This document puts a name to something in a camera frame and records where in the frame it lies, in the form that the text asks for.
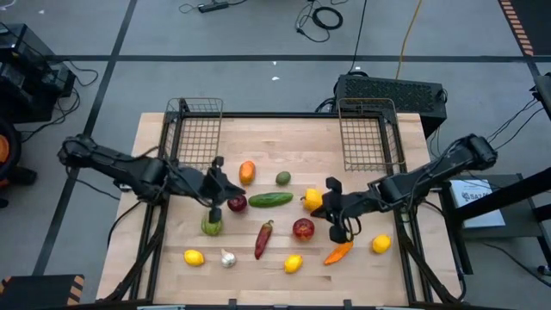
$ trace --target yellow bell pepper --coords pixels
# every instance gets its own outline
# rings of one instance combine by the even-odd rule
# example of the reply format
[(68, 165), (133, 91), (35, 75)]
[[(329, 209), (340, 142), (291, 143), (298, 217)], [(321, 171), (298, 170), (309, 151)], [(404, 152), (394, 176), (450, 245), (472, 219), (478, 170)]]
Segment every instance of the yellow bell pepper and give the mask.
[(310, 212), (321, 207), (323, 199), (321, 193), (317, 189), (307, 189), (306, 194), (302, 197), (304, 208)]
[(289, 255), (289, 257), (287, 258), (284, 264), (285, 272), (287, 273), (295, 273), (300, 269), (301, 266), (302, 266), (301, 255)]

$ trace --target cucumber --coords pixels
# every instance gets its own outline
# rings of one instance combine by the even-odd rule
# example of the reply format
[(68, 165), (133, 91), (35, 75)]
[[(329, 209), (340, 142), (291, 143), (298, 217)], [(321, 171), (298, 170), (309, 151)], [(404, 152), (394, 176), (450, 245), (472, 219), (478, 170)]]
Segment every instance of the cucumber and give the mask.
[(268, 193), (254, 195), (249, 198), (251, 207), (270, 208), (277, 207), (293, 200), (292, 193)]

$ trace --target apple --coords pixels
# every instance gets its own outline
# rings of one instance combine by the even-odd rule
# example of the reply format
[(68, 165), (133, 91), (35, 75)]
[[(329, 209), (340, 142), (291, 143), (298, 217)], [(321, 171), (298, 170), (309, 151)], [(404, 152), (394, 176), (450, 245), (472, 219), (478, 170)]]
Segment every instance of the apple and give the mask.
[(293, 224), (293, 235), (301, 241), (308, 241), (312, 238), (314, 231), (313, 222), (309, 219), (300, 219)]
[(241, 212), (247, 207), (247, 198), (243, 195), (237, 195), (233, 199), (228, 199), (227, 206), (233, 212)]

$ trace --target garlic bulb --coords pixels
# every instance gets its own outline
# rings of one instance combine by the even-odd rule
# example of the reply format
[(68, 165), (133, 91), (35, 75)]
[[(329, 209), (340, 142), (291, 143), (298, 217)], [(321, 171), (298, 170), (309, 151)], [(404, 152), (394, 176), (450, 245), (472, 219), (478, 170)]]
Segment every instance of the garlic bulb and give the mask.
[(224, 249), (222, 249), (222, 266), (224, 266), (225, 268), (230, 268), (232, 267), (235, 262), (237, 261), (237, 259), (235, 258), (235, 255), (233, 255), (233, 253), (230, 253), (229, 251), (226, 251)]

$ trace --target metal wire basket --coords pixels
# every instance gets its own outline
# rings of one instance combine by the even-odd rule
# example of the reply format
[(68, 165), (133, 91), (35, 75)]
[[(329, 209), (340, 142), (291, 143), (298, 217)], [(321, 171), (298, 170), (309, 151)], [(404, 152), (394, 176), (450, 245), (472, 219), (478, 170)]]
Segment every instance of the metal wire basket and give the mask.
[(337, 111), (345, 171), (399, 172), (404, 160), (399, 158), (401, 139), (391, 99), (343, 98)]
[(179, 166), (205, 171), (218, 154), (224, 102), (219, 98), (172, 98), (165, 121), (168, 131), (164, 151)]

